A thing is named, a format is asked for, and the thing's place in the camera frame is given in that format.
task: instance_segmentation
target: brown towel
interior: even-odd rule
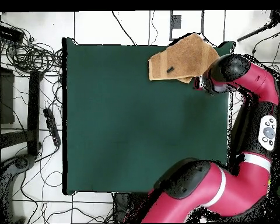
[[[178,79],[189,83],[218,58],[216,50],[193,33],[149,59],[149,80]]]

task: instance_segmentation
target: button panel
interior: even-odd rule
[[[272,151],[275,144],[277,121],[271,115],[263,116],[260,121],[258,141],[262,147]]]

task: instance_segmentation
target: towel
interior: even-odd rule
[[[177,79],[189,83],[219,58],[216,50],[197,33],[179,40],[148,61],[149,80]]]

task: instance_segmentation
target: black border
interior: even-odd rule
[[[67,185],[68,185],[68,142],[67,142],[67,119],[68,119],[68,101],[67,101],[67,58],[68,58],[68,47],[67,47],[67,38],[62,38],[62,95],[64,96],[62,101],[63,107],[63,118],[62,118],[62,193],[68,195]]]

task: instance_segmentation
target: green tabletop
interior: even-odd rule
[[[66,43],[68,191],[148,192],[180,159],[226,162],[228,94],[150,81],[148,59],[166,47]]]

